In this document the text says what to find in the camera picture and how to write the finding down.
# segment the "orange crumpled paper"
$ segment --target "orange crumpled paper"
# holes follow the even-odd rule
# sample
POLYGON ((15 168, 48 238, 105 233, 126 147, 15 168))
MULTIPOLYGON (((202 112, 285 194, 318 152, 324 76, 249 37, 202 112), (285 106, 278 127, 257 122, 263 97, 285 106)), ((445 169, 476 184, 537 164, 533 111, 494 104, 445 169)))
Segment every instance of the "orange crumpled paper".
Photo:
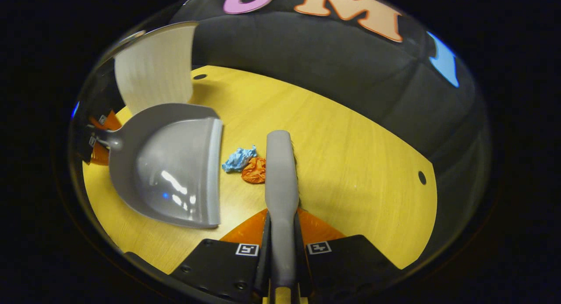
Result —
POLYGON ((265 159, 259 157, 250 159, 246 168, 242 170, 242 179, 252 184, 264 183, 265 159))

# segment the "dark background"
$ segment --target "dark background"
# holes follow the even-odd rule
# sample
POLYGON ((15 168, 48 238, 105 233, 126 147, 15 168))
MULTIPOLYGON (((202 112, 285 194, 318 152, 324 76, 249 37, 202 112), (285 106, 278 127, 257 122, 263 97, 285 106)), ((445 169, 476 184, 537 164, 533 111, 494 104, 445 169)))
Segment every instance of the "dark background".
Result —
MULTIPOLYGON (((176 1, 3 0, 10 178, 2 202, 8 269, 2 302, 166 302, 80 234, 59 199, 50 158, 61 156, 52 154, 52 144, 66 143, 61 131, 98 56, 176 1)), ((471 68, 485 91, 501 161, 485 225, 469 228, 475 238, 402 295, 409 302, 553 303, 559 289, 551 278, 559 216, 553 141, 561 140, 553 10, 559 1, 387 1, 439 33, 471 68)))

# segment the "crumpled paper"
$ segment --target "crumpled paper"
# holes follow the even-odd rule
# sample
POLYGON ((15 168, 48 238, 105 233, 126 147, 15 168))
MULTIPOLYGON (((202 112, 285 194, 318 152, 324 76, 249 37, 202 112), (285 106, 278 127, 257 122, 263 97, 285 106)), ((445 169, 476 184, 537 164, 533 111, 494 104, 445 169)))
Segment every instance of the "crumpled paper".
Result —
POLYGON ((251 158, 257 156, 257 148, 255 145, 251 150, 238 148, 226 161, 222 164, 222 169, 227 172, 241 172, 251 158))
POLYGON ((242 179, 252 184, 265 182, 265 159, 252 158, 246 168, 242 170, 242 179))

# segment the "wooden table surface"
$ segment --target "wooden table surface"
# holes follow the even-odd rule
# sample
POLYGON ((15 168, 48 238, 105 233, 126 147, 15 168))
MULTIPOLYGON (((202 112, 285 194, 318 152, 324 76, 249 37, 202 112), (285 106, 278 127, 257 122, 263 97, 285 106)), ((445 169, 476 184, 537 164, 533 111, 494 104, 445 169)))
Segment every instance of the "wooden table surface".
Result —
MULTIPOLYGON (((192 71, 199 74, 207 76, 193 80, 189 102, 212 107, 224 122, 221 163, 236 148, 251 145, 266 157, 267 134, 287 130, 303 209, 347 236, 364 235, 398 268, 419 257, 437 212, 433 166, 419 152, 351 109, 295 85, 214 66, 192 71)), ((131 113, 125 107, 117 117, 125 123, 131 113)), ((202 239, 219 240, 266 208, 264 184, 220 170, 220 226, 182 228, 130 209, 112 186, 107 166, 83 169, 90 203, 110 238, 166 274, 202 239)))

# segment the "orange letter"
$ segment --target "orange letter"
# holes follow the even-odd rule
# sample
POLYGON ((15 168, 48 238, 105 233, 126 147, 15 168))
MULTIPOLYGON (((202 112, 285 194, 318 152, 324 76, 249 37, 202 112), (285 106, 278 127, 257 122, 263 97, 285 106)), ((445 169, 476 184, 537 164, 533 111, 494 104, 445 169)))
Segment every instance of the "orange letter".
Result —
MULTIPOLYGON (((327 16, 329 9, 325 8, 326 0, 304 0, 304 3, 294 7, 299 13, 327 16)), ((403 37, 397 30, 397 16, 401 15, 395 9, 376 0, 329 0, 339 18, 348 21, 362 12, 366 12, 359 24, 367 30, 373 31, 393 41, 401 42, 403 37)))

